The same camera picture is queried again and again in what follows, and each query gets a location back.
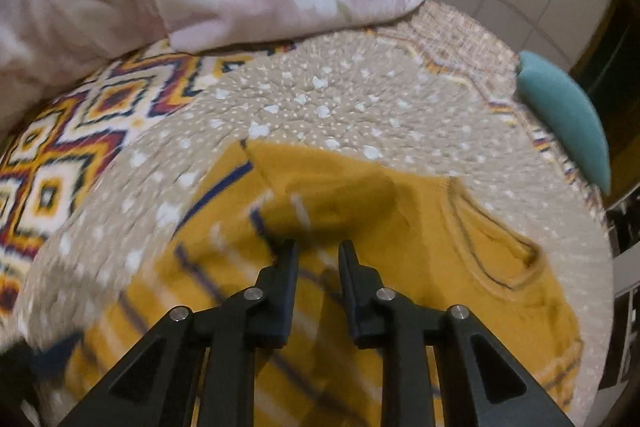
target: teal cushion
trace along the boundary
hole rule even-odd
[[[520,52],[518,93],[556,135],[587,180],[606,194],[611,188],[609,147],[600,118],[580,86],[532,52]]]

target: geometric patterned fabric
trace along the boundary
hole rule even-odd
[[[0,324],[40,247],[124,146],[224,73],[255,55],[291,48],[196,57],[159,41],[47,103],[0,158]]]

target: triangular cutout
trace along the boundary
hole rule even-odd
[[[166,339],[156,339],[118,377],[110,393],[135,404],[145,403],[156,379]]]
[[[471,346],[489,402],[498,404],[525,394],[527,386],[484,337],[473,335]]]

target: yellow shirt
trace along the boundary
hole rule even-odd
[[[257,427],[380,424],[382,359],[354,347],[340,305],[343,239],[415,303],[468,306],[568,409],[582,342],[537,245],[489,216],[456,178],[259,141],[233,144],[209,171],[165,252],[86,331],[68,386],[85,394],[172,306],[199,311],[254,284],[272,262],[268,235],[300,242],[300,273],[287,346],[257,356]]]

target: silver screw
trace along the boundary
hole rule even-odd
[[[172,321],[180,322],[189,316],[189,309],[185,306],[176,306],[169,312]]]
[[[376,297],[381,301],[392,301],[396,298],[396,291],[391,288],[380,288],[376,292]]]
[[[260,288],[256,288],[255,286],[244,290],[244,298],[248,301],[259,301],[260,299],[262,299],[263,295],[263,291]]]
[[[469,316],[469,308],[463,306],[462,304],[456,304],[449,308],[451,315],[459,320],[464,320]]]

